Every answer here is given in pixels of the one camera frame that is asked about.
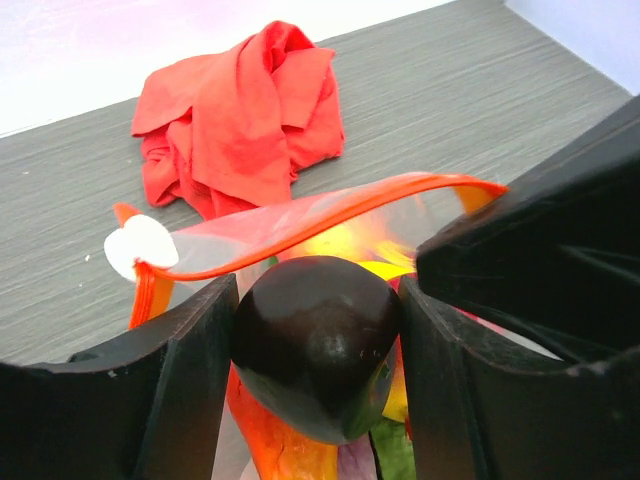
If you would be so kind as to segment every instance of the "wood grain surface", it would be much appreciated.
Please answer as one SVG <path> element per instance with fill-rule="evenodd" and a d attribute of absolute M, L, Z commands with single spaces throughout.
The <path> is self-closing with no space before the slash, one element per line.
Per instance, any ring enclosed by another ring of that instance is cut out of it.
<path fill-rule="evenodd" d="M 323 44 L 337 51 L 347 147 L 305 172 L 295 196 L 414 170 L 509 182 L 629 98 L 499 2 L 458 0 Z M 0 140 L 2 359 L 63 361 L 126 329 L 133 288 L 102 253 L 114 202 L 170 229 L 199 221 L 181 202 L 146 205 L 134 107 Z M 234 438 L 238 461 L 219 456 L 214 478 L 246 464 Z"/>

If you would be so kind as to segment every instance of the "eggplant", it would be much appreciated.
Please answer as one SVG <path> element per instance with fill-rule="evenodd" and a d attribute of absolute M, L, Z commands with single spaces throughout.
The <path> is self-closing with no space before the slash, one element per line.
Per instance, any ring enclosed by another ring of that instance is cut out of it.
<path fill-rule="evenodd" d="M 309 438 L 344 445 L 381 417 L 401 315 L 394 289 L 356 263 L 286 260 L 240 302 L 231 359 L 265 408 Z"/>

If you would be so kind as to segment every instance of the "crumpled red towel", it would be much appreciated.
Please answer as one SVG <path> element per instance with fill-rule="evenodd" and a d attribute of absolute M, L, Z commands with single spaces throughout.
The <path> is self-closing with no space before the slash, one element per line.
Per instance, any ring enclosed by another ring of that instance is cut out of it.
<path fill-rule="evenodd" d="M 291 199 L 300 169 L 342 153 L 333 55 L 274 22 L 227 52 L 152 73 L 131 128 L 144 137 L 148 202 L 184 198 L 211 219 Z"/>

